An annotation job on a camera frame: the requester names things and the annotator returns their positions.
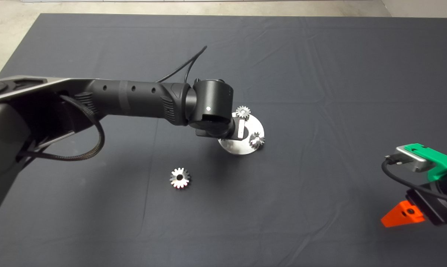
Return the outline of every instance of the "orange bracket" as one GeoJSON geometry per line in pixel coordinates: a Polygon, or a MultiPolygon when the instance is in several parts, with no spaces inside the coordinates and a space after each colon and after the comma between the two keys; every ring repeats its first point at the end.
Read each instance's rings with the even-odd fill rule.
{"type": "Polygon", "coordinates": [[[421,223],[422,221],[425,221],[423,213],[421,213],[417,206],[412,205],[409,201],[398,203],[398,205],[381,218],[381,223],[383,223],[385,227],[421,223]]]}

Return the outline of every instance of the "gear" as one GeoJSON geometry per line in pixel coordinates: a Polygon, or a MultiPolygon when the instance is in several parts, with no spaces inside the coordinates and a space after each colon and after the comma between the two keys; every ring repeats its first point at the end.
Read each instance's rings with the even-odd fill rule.
{"type": "Polygon", "coordinates": [[[235,113],[237,114],[238,118],[248,120],[248,118],[250,117],[250,113],[252,113],[252,111],[248,107],[241,105],[237,108],[235,113]]]}
{"type": "Polygon", "coordinates": [[[255,132],[250,136],[250,146],[254,149],[258,149],[264,144],[264,136],[259,136],[259,132],[255,132]]]}
{"type": "Polygon", "coordinates": [[[189,185],[191,176],[184,168],[177,168],[171,174],[171,185],[177,189],[182,189],[189,185]]]}

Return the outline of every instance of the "round metal plate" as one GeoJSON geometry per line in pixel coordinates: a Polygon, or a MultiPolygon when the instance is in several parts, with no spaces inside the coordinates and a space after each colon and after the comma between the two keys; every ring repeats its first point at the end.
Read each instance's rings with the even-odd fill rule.
{"type": "Polygon", "coordinates": [[[254,132],[259,132],[259,135],[264,137],[263,125],[261,125],[261,122],[259,122],[256,117],[250,115],[248,120],[245,122],[245,128],[248,130],[247,138],[241,141],[219,139],[218,142],[227,152],[231,154],[246,155],[255,152],[257,149],[250,146],[250,136],[254,132]]]}

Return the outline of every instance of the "black cloth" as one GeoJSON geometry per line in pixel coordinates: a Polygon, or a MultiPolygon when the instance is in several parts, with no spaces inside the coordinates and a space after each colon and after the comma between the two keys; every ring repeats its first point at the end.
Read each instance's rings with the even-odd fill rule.
{"type": "Polygon", "coordinates": [[[204,45],[190,80],[229,83],[264,148],[234,156],[190,127],[108,116],[98,156],[18,176],[0,266],[447,266],[447,226],[380,223],[407,190],[383,156],[413,142],[447,154],[447,19],[42,14],[0,78],[155,81],[204,45]]]}

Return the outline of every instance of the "concrete floor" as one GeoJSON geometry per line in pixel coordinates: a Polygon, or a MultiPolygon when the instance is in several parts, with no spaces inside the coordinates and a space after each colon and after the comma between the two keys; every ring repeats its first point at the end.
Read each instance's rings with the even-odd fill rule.
{"type": "MultiPolygon", "coordinates": [[[[437,10],[440,2],[447,3],[447,0],[422,0],[428,8],[421,9],[414,1],[420,0],[56,3],[0,0],[0,70],[40,13],[390,17],[392,12],[395,16],[431,17],[429,9],[437,10]]],[[[447,17],[442,11],[435,14],[447,17]]]]}

